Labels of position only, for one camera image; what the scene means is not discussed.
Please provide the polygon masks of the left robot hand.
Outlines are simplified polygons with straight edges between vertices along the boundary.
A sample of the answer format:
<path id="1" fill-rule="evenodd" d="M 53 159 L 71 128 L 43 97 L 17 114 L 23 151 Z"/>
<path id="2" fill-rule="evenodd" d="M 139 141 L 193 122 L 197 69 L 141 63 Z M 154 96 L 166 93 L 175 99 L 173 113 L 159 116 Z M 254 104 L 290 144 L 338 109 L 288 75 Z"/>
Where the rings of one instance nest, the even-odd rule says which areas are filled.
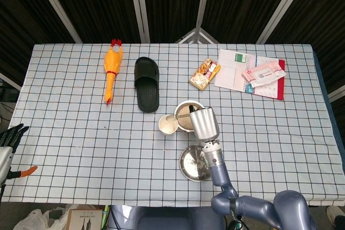
<path id="1" fill-rule="evenodd" d="M 1 188 L 4 188 L 8 179 L 27 177 L 38 169 L 33 166 L 26 171 L 11 171 L 14 154 L 29 128 L 21 123 L 1 133 Z"/>

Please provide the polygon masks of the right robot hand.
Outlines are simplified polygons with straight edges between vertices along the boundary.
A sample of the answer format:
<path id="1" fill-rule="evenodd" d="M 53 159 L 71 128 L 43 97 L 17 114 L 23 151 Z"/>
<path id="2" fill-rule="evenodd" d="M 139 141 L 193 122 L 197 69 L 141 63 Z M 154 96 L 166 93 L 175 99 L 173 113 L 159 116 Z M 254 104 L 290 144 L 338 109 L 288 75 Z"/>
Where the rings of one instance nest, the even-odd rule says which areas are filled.
<path id="1" fill-rule="evenodd" d="M 196 138 L 201 142 L 213 142 L 219 136 L 219 126 L 213 108 L 198 108 L 189 105 L 189 117 Z"/>

